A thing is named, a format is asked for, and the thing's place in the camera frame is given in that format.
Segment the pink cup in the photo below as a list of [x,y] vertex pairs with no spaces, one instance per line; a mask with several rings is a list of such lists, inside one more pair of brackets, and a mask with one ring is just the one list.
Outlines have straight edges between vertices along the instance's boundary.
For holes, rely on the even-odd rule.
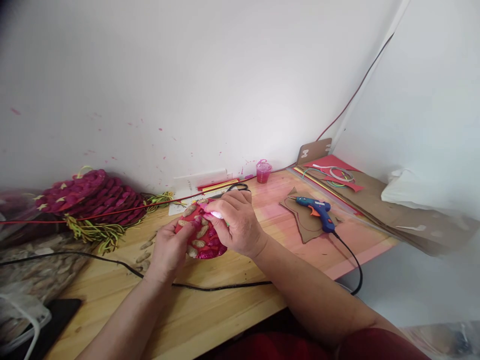
[[268,162],[259,162],[256,165],[256,180],[260,184],[265,184],[270,176],[270,172],[272,171],[272,165]]

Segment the person's left hand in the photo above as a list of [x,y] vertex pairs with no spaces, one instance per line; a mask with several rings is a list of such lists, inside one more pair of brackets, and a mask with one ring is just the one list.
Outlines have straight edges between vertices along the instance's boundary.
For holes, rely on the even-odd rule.
[[188,223],[175,234],[180,218],[161,227],[156,233],[156,242],[145,279],[160,283],[173,282],[185,263],[187,240],[194,233],[195,227]]

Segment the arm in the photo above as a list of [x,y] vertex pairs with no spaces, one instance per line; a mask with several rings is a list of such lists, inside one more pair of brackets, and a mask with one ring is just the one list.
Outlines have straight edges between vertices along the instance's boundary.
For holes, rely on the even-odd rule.
[[157,232],[152,264],[145,277],[77,360],[140,359],[177,272],[185,262],[187,239],[195,230],[193,225],[187,225],[175,235],[177,222],[175,219]]
[[336,348],[343,339],[366,328],[402,333],[384,317],[351,296],[323,272],[300,259],[261,228],[248,191],[229,191],[208,204],[224,220],[205,214],[220,241],[251,258],[284,296],[296,319],[318,341]]

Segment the wooden desk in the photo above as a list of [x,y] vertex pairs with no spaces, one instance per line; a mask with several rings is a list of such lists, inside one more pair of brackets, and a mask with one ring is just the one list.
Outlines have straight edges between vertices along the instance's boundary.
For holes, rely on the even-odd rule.
[[[332,279],[354,269],[347,249],[333,236],[302,244],[293,214],[279,205],[292,187],[324,199],[321,192],[286,171],[273,173],[266,184],[251,180],[248,186],[258,220],[273,238]],[[134,264],[142,253],[140,246],[173,218],[168,216],[167,208],[149,214],[142,224],[127,231],[118,250],[105,257]],[[397,244],[397,240],[353,218],[346,218],[337,232],[360,263]],[[266,280],[265,276],[252,261],[229,250],[211,260],[188,259],[176,281],[215,287],[262,280]],[[83,305],[47,358],[75,358],[139,281],[120,265],[95,260],[87,264],[62,294],[63,298],[82,299]],[[193,359],[286,307],[273,285],[214,292],[174,288],[172,293],[148,342],[144,359]]]

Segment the blue glue gun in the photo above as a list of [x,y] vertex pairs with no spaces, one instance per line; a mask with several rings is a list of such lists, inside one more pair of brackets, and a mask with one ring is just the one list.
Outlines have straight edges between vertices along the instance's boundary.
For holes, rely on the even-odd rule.
[[297,204],[310,208],[311,216],[316,216],[320,218],[321,229],[325,233],[335,232],[335,224],[330,218],[328,212],[330,211],[330,204],[328,202],[321,202],[315,199],[302,196],[289,196],[290,199],[296,201]]

